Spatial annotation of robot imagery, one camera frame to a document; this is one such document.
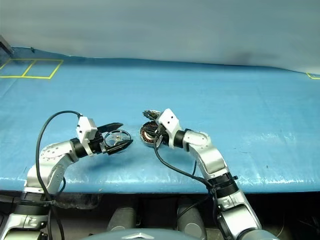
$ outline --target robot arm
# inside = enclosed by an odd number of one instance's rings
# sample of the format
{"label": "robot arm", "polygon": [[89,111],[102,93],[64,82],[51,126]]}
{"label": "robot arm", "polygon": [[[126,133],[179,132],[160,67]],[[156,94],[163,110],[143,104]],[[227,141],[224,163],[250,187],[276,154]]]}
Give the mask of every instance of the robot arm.
{"label": "robot arm", "polygon": [[203,177],[216,193],[217,224],[226,240],[277,240],[262,230],[261,224],[243,191],[238,188],[229,168],[208,134],[182,130],[175,114],[166,109],[155,120],[164,128],[170,148],[183,148],[195,157]]}
{"label": "robot arm", "polygon": [[[121,126],[121,123],[111,123],[96,127],[93,119],[80,116],[76,127],[78,138],[44,147],[39,155],[39,170],[48,193],[52,196],[57,194],[67,167],[80,158],[100,153],[111,155],[127,148],[132,139],[108,146],[102,136],[102,133],[112,132]],[[9,216],[0,240],[47,239],[40,230],[47,225],[51,204],[54,204],[54,198],[52,202],[46,199],[34,165],[28,171],[21,201]]]}

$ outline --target yellow tape line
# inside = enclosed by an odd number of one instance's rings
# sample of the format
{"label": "yellow tape line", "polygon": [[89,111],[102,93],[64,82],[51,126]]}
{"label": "yellow tape line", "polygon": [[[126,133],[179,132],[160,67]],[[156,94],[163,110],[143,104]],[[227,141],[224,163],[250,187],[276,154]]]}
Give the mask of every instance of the yellow tape line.
{"label": "yellow tape line", "polygon": [[[24,71],[24,73],[20,76],[16,75],[0,75],[0,78],[2,79],[51,79],[57,70],[60,68],[61,64],[64,62],[63,59],[48,59],[48,58],[10,58],[8,61],[6,61],[1,67],[0,70],[7,65],[10,61],[32,61],[32,63],[27,67],[27,69]],[[59,64],[55,67],[53,72],[50,74],[50,76],[26,76],[26,74],[29,72],[29,70],[32,68],[32,66],[37,61],[51,61],[51,62],[59,62]]]}
{"label": "yellow tape line", "polygon": [[316,80],[320,80],[320,77],[318,76],[311,76],[310,73],[306,72],[307,76],[311,79],[316,79]]}

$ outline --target blue table surface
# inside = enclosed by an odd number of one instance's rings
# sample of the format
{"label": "blue table surface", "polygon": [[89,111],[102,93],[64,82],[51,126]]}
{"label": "blue table surface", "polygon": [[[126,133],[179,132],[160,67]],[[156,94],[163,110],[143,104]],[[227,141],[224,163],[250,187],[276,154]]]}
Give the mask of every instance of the blue table surface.
{"label": "blue table surface", "polygon": [[[1,55],[5,62],[6,55]],[[16,48],[15,58],[64,62],[51,80],[0,78],[0,190],[21,191],[35,163],[46,119],[75,110],[96,125],[124,123],[134,142],[108,156],[85,157],[66,173],[66,192],[205,193],[206,188],[162,165],[139,137],[142,111],[171,108],[182,128],[206,132],[246,193],[320,190],[320,80],[270,67],[226,66],[135,59],[69,57]],[[50,74],[51,64],[32,67]],[[16,62],[0,70],[21,75]],[[76,137],[77,118],[57,117],[42,147]],[[182,149],[162,157],[192,172]]]}

